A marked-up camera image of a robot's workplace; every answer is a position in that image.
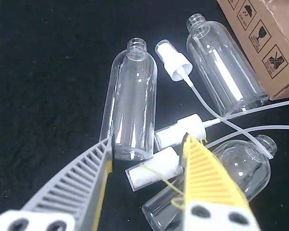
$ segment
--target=printed icon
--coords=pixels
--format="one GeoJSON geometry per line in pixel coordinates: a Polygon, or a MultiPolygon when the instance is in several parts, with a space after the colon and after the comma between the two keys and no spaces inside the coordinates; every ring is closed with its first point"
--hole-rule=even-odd
{"type": "Polygon", "coordinates": [[[263,26],[260,27],[258,32],[257,40],[259,41],[260,38],[264,38],[266,36],[267,32],[263,26]]]}
{"type": "Polygon", "coordinates": [[[262,62],[271,78],[275,78],[288,65],[287,60],[277,45],[269,51],[264,59],[262,59],[262,62]]]}
{"type": "Polygon", "coordinates": [[[252,16],[252,9],[251,9],[251,6],[249,6],[249,5],[245,5],[244,6],[244,8],[245,8],[245,11],[243,11],[243,13],[244,13],[244,16],[252,16]]]}
{"type": "Polygon", "coordinates": [[[249,39],[257,53],[261,51],[261,49],[267,44],[270,38],[271,35],[262,20],[258,22],[249,36],[249,39]]]}
{"type": "Polygon", "coordinates": [[[269,58],[269,62],[273,65],[273,69],[276,70],[279,68],[280,65],[283,64],[283,62],[285,61],[283,56],[277,56],[278,52],[275,52],[275,57],[270,56],[269,58]]]}
{"type": "Polygon", "coordinates": [[[246,30],[247,27],[250,25],[256,13],[257,12],[255,8],[252,6],[251,2],[249,0],[245,0],[244,4],[239,10],[239,13],[237,14],[237,18],[242,24],[244,30],[246,30]]]}
{"type": "Polygon", "coordinates": [[[230,3],[232,9],[234,10],[239,2],[239,0],[228,0],[228,2],[230,3]]]}

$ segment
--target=bottle neck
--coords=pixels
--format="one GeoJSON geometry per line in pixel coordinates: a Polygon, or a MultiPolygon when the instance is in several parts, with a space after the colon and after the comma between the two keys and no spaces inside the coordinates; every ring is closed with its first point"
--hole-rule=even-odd
{"type": "Polygon", "coordinates": [[[269,153],[272,154],[272,156],[275,155],[275,153],[277,152],[277,145],[273,139],[266,135],[258,135],[255,138],[266,148],[266,150],[269,151],[269,153]]]}
{"type": "Polygon", "coordinates": [[[189,17],[186,23],[188,31],[190,33],[193,33],[193,31],[197,29],[198,26],[204,23],[205,21],[206,19],[204,18],[204,16],[202,16],[202,14],[200,13],[193,14],[192,16],[189,17]]]}
{"type": "Polygon", "coordinates": [[[126,56],[133,61],[144,59],[147,51],[146,42],[141,38],[132,38],[127,44],[126,56]]]}

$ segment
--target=white cap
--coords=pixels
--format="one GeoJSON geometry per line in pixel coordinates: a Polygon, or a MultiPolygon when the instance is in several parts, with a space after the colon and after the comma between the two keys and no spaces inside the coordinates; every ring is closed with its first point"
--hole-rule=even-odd
{"type": "Polygon", "coordinates": [[[161,175],[164,179],[169,180],[181,174],[182,171],[182,167],[179,165],[179,156],[173,148],[169,147],[154,154],[151,159],[126,169],[125,173],[132,190],[136,191],[159,181],[161,175]]]}
{"type": "Polygon", "coordinates": [[[177,73],[179,68],[183,68],[187,75],[192,72],[193,65],[183,54],[179,53],[168,40],[164,39],[160,41],[155,47],[155,52],[164,63],[164,68],[173,81],[183,79],[182,76],[177,73]]]}
{"type": "Polygon", "coordinates": [[[186,133],[189,133],[197,140],[205,140],[207,137],[205,128],[220,123],[220,119],[213,119],[202,122],[197,114],[190,115],[178,120],[174,125],[155,132],[154,138],[158,150],[178,145],[186,133]]]}

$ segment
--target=black background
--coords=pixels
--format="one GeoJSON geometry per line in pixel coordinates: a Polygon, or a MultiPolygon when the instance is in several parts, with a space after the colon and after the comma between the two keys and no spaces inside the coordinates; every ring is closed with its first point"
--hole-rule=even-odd
{"type": "MultiPolygon", "coordinates": [[[[145,39],[157,61],[156,129],[192,113],[212,119],[185,83],[171,81],[154,52],[168,39],[187,56],[185,23],[194,13],[231,31],[215,0],[0,0],[0,213],[20,209],[98,142],[110,67],[133,37],[145,39]]],[[[212,105],[196,68],[191,79],[212,105]]],[[[244,128],[289,125],[289,106],[234,121],[244,128]]],[[[216,125],[208,140],[230,132],[216,125]]],[[[270,161],[272,178],[251,208],[262,230],[282,230],[289,227],[289,131],[263,133],[279,151],[270,161]]],[[[140,207],[164,184],[132,192],[124,173],[131,165],[115,162],[100,231],[150,230],[140,207]]]]}

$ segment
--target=clear plastic bottle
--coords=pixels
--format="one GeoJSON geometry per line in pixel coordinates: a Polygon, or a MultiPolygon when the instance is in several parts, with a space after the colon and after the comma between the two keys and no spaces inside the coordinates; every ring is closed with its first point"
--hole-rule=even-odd
{"type": "Polygon", "coordinates": [[[187,52],[198,66],[220,116],[258,107],[268,100],[256,73],[227,29],[197,13],[187,21],[187,52]]]}
{"type": "Polygon", "coordinates": [[[153,155],[157,65],[141,38],[129,41],[114,59],[100,141],[115,136],[115,158],[144,160],[153,155]]]}
{"type": "MultiPolygon", "coordinates": [[[[265,135],[258,135],[256,139],[274,156],[277,151],[274,140],[265,135]]],[[[270,180],[269,160],[252,142],[227,141],[213,153],[249,201],[264,189],[270,180]]]]}
{"type": "MultiPolygon", "coordinates": [[[[256,139],[272,154],[277,151],[274,140],[265,135],[256,139]]],[[[252,142],[233,140],[217,147],[213,153],[224,165],[230,177],[251,201],[269,182],[271,167],[268,158],[252,142]]],[[[178,176],[173,185],[184,189],[184,175],[178,176]]],[[[171,204],[181,195],[170,186],[160,191],[143,206],[143,213],[154,231],[181,231],[182,211],[171,204]]]]}
{"type": "MultiPolygon", "coordinates": [[[[183,191],[184,189],[184,175],[172,183],[174,187],[183,191]]],[[[145,218],[149,222],[153,231],[182,231],[182,210],[174,207],[171,204],[173,198],[182,197],[170,186],[167,186],[157,195],[152,197],[142,206],[142,211],[145,218]]]]}

